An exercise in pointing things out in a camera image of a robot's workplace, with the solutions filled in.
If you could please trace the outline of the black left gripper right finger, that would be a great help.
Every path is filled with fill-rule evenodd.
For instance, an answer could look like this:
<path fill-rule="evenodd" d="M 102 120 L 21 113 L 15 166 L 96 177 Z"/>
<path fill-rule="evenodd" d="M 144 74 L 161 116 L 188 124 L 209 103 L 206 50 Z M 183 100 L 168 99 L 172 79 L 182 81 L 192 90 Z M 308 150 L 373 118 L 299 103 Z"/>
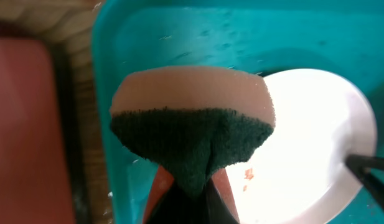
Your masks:
<path fill-rule="evenodd" d="M 208 224 L 238 224 L 222 200 L 212 179 L 205 186 Z"/>

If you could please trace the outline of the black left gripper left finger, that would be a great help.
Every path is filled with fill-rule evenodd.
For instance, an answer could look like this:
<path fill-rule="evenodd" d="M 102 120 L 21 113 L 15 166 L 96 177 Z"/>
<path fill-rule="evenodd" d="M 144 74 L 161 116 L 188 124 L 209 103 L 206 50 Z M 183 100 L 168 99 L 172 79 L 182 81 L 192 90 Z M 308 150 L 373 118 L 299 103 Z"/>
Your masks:
<path fill-rule="evenodd" d="M 160 198 L 146 224 L 207 224 L 206 188 L 198 197 L 189 197 L 177 184 Z"/>

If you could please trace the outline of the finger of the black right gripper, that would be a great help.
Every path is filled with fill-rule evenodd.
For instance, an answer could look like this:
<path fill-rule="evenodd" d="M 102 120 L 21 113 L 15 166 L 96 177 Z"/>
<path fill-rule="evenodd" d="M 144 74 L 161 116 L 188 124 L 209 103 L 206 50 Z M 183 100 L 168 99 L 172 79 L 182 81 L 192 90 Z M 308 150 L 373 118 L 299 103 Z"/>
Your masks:
<path fill-rule="evenodd" d="M 372 169 L 384 171 L 384 157 L 350 154 L 345 159 L 345 165 L 384 212 L 384 182 L 371 173 Z"/>

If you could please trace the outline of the white round plate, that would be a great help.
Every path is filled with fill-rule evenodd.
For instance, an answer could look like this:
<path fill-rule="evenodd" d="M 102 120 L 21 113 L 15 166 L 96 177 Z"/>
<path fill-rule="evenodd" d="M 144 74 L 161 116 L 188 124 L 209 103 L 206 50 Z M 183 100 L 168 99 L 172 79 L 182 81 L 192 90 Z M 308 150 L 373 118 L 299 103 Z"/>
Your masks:
<path fill-rule="evenodd" d="M 246 163 L 226 169 L 241 223 L 327 223 L 358 194 L 348 155 L 372 156 L 370 103 L 344 77 L 295 69 L 265 78 L 276 127 Z"/>

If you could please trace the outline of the red sponge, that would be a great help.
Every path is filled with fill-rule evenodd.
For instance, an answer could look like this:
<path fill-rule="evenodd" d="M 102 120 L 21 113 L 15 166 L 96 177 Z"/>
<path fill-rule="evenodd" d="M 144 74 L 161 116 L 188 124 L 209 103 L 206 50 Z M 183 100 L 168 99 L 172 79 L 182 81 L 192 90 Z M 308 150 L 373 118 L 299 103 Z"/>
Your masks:
<path fill-rule="evenodd" d="M 207 66 L 127 75 L 113 96 L 110 116 L 121 144 L 158 165 L 144 223 L 172 184 L 198 197 L 210 179 L 238 222 L 225 169 L 249 161 L 276 126 L 263 77 Z"/>

